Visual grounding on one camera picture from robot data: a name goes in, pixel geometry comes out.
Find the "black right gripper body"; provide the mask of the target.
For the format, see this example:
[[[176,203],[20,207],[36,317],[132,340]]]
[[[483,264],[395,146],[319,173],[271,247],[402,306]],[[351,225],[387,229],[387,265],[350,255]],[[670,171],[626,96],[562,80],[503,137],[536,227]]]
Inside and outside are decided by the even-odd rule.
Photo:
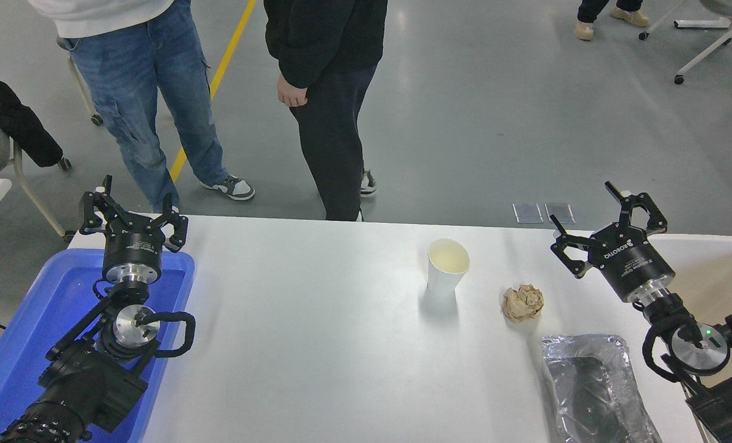
[[[590,264],[624,302],[641,300],[645,294],[670,284],[672,267],[650,244],[644,230],[630,226],[619,233],[612,224],[591,235],[597,242],[590,249]]]

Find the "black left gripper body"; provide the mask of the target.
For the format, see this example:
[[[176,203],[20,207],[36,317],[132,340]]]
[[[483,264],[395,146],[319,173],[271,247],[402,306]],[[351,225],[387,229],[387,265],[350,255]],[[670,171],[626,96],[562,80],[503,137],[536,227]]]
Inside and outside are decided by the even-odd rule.
[[[161,230],[150,231],[151,219],[137,215],[135,221],[115,218],[105,227],[106,244],[103,268],[112,269],[126,264],[146,265],[161,269],[161,254],[165,235]]]

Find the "person's hand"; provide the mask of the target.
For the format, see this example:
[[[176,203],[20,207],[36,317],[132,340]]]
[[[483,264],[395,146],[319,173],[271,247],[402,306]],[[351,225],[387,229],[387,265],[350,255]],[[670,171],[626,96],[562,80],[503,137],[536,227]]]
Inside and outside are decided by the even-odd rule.
[[[293,86],[280,75],[277,81],[277,98],[287,107],[301,107],[308,103],[308,90]]]

